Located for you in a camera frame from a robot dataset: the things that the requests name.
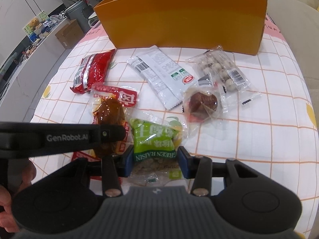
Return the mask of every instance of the green raisin package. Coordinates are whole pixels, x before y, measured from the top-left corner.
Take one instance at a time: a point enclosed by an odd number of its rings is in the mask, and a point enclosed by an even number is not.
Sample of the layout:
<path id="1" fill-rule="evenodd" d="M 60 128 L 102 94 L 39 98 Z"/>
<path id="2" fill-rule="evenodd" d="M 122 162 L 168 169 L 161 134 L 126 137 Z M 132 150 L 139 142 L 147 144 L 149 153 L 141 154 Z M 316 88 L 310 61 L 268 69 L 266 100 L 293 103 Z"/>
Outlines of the green raisin package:
<path id="1" fill-rule="evenodd" d="M 157 116 L 137 109 L 127 109 L 126 116 L 134 138 L 134 161 L 149 158 L 176 158 L 185 125 L 173 126 Z"/>

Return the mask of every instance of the orange box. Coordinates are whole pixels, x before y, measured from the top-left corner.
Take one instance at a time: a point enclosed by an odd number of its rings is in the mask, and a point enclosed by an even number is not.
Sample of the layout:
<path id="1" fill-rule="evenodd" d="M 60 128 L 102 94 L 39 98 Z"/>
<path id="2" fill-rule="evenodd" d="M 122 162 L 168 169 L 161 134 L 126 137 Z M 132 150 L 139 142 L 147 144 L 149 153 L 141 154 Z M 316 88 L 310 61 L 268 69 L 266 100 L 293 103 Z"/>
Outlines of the orange box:
<path id="1" fill-rule="evenodd" d="M 189 47 L 256 55 L 267 0 L 103 0 L 95 7 L 116 48 Z"/>

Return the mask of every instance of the stuffed toy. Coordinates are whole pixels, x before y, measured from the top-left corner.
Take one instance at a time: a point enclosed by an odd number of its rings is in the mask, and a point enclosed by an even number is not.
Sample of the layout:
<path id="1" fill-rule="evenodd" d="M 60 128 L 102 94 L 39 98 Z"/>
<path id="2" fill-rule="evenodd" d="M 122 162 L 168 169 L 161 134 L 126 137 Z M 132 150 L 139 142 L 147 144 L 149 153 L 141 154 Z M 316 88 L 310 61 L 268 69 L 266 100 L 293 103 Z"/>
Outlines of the stuffed toy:
<path id="1" fill-rule="evenodd" d="M 35 17 L 32 21 L 30 21 L 29 26 L 34 31 L 35 27 L 40 24 L 40 21 L 37 17 Z"/>

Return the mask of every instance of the checkered tablecloth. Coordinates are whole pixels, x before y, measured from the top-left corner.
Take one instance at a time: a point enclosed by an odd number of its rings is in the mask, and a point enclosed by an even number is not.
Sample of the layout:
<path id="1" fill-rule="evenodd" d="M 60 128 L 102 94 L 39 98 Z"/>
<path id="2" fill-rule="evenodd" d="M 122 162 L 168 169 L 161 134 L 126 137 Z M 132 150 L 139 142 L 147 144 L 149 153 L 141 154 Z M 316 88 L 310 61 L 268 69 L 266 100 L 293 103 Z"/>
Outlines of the checkered tablecloth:
<path id="1" fill-rule="evenodd" d="M 69 87 L 82 58 L 113 48 L 103 29 L 92 29 L 50 81 L 50 95 L 40 100 L 32 122 L 92 123 L 92 106 L 88 104 L 90 95 L 76 95 Z M 204 49 L 191 48 L 161 49 L 192 74 L 195 73 L 186 59 L 205 52 Z M 114 57 L 116 65 L 108 71 L 106 81 L 110 85 L 140 90 L 138 108 L 163 119 L 176 116 L 183 120 L 181 105 L 171 111 L 165 110 L 149 84 L 127 65 L 127 59 L 142 50 L 118 50 Z M 201 125 L 199 132 L 183 141 L 183 145 L 192 154 L 209 156 L 216 162 L 237 158 L 292 190 L 301 199 L 303 207 L 296 230 L 308 237 L 319 202 L 319 139 L 310 96 L 298 63 L 280 31 L 268 18 L 256 56 L 228 55 L 262 96 L 250 107 L 238 107 L 226 114 L 225 139 L 214 139 L 208 135 L 215 132 L 208 123 Z M 31 159 L 37 168 L 35 181 L 67 164 L 71 154 Z M 222 179 L 214 178 L 213 193 L 217 194 L 222 189 Z"/>

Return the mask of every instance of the round brown snack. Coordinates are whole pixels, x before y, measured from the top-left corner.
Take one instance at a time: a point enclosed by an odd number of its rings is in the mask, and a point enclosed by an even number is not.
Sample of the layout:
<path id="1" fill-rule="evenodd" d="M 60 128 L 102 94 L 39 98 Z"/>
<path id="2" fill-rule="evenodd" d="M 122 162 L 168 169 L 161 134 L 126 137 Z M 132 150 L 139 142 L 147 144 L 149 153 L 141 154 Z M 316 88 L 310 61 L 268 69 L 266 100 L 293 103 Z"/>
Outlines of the round brown snack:
<path id="1" fill-rule="evenodd" d="M 122 125 L 125 120 L 123 107 L 116 98 L 108 98 L 102 100 L 102 103 L 98 109 L 94 112 L 96 117 L 96 123 L 107 125 Z M 94 148 L 94 153 L 97 157 L 102 158 L 105 155 L 115 153 L 116 142 L 102 144 L 98 148 Z"/>
<path id="2" fill-rule="evenodd" d="M 189 111 L 191 115 L 205 120 L 209 117 L 206 108 L 216 111 L 217 104 L 217 98 L 215 95 L 206 95 L 201 92 L 197 92 L 190 97 Z"/>

